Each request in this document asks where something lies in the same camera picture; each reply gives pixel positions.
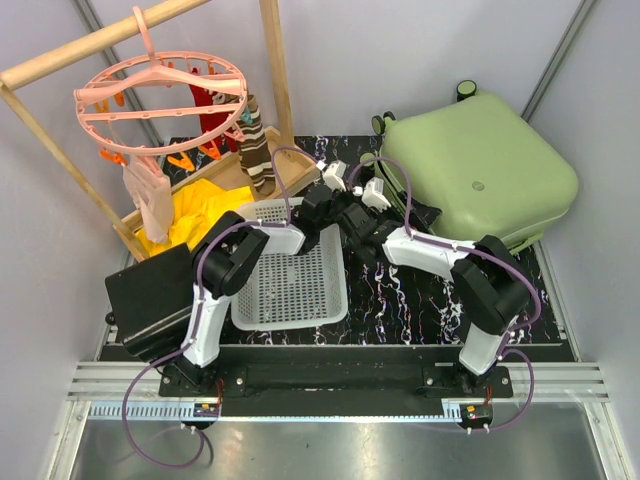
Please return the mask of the green hard-shell suitcase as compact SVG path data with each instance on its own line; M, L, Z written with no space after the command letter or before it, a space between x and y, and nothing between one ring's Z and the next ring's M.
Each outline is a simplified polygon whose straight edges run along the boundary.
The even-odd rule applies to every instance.
M377 153L360 161L403 209L437 209L425 232L455 240L499 238L512 252L540 240L574 202L575 170L508 103L463 80L455 103L398 119L371 119Z

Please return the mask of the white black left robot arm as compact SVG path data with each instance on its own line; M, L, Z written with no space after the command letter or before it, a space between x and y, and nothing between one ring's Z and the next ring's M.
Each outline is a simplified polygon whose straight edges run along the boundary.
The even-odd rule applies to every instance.
M194 302L181 352L181 384L215 386L227 316L245 331L315 328L341 321L348 295L341 235L324 185L305 196L226 212L193 251Z

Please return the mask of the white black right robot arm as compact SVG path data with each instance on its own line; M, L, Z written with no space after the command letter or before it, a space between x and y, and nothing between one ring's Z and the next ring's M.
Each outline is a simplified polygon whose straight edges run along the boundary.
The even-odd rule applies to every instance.
M332 216L361 259L384 258L453 284L470 322L454 384L470 397L486 389L489 370L502 356L509 328L536 294L505 245L491 235L477 242L456 242L425 234L392 208L376 213L358 201L334 207Z

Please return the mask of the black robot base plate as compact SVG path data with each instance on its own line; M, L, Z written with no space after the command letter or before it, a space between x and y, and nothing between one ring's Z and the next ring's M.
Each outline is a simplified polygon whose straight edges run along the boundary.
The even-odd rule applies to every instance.
M557 346L517 346L506 365L474 380L456 348L226 346L221 362L195 387L176 367L102 364L90 393L98 418L222 421L456 422L463 403L513 400L521 359L563 359Z

